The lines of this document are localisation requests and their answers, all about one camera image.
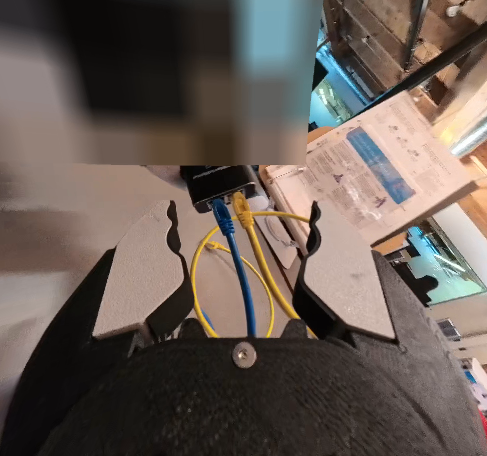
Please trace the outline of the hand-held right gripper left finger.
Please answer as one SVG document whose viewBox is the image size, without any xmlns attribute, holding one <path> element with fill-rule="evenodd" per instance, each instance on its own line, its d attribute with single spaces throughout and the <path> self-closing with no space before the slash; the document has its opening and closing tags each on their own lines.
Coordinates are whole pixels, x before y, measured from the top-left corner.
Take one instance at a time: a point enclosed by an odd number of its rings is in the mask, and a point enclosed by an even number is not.
<svg viewBox="0 0 487 456">
<path fill-rule="evenodd" d="M 180 252 L 176 203 L 164 200 L 135 222 L 115 247 L 93 329 L 96 339 L 141 331 L 165 340 L 194 306 Z"/>
</svg>

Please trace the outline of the black network splitter box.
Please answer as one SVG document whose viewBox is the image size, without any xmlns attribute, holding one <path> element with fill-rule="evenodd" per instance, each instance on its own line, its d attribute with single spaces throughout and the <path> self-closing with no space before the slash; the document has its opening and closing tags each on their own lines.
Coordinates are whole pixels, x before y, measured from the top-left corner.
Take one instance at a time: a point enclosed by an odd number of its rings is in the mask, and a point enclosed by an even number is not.
<svg viewBox="0 0 487 456">
<path fill-rule="evenodd" d="M 215 199 L 228 205 L 236 192 L 246 198 L 256 194 L 257 179 L 249 166 L 180 166 L 180 176 L 194 209 L 200 214 L 210 212 Z"/>
</svg>

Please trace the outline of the silver ventilation duct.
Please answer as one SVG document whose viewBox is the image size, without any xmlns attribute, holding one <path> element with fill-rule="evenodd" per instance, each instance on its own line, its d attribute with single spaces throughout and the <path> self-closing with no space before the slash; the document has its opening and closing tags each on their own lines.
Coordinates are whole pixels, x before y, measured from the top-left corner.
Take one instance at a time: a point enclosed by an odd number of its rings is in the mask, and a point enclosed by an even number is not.
<svg viewBox="0 0 487 456">
<path fill-rule="evenodd" d="M 484 142 L 486 142 L 486 116 L 470 127 L 466 134 L 450 146 L 449 150 L 452 155 L 462 158 L 473 152 Z"/>
</svg>

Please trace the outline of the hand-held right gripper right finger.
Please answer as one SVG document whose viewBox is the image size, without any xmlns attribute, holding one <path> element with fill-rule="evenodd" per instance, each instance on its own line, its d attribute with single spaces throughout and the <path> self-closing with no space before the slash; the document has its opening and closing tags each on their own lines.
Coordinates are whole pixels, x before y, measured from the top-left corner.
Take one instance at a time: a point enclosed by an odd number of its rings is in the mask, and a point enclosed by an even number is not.
<svg viewBox="0 0 487 456">
<path fill-rule="evenodd" d="M 313 202 L 309 228 L 294 287 L 296 313 L 320 340 L 359 333 L 394 342 L 396 332 L 369 243 L 326 201 Z"/>
</svg>

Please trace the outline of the black pole stand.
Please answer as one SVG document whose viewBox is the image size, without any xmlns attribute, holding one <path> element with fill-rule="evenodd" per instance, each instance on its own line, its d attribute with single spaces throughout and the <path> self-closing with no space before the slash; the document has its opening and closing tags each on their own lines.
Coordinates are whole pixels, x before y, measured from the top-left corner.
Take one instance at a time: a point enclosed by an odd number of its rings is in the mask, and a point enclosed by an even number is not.
<svg viewBox="0 0 487 456">
<path fill-rule="evenodd" d="M 408 74 L 402 81 L 395 84 L 392 88 L 386 90 L 375 100 L 367 104 L 362 110 L 358 111 L 355 117 L 396 96 L 397 94 L 400 94 L 401 92 L 414 89 L 422 82 L 427 81 L 432 76 L 450 64 L 461 59 L 484 42 L 486 42 L 486 22 L 480 25 L 475 31 L 461 39 L 451 48 L 442 52 L 422 67 Z"/>
</svg>

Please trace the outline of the instruction sheet stand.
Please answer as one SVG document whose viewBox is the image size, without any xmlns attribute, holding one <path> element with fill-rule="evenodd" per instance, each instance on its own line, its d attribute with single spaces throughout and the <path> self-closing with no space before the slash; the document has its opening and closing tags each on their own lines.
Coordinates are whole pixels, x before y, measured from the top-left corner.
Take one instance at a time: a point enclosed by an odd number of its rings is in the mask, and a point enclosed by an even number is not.
<svg viewBox="0 0 487 456">
<path fill-rule="evenodd" d="M 371 246 L 477 189 L 408 92 L 316 131 L 302 165 L 263 166 L 267 189 L 278 210 L 297 216 L 324 201 Z"/>
</svg>

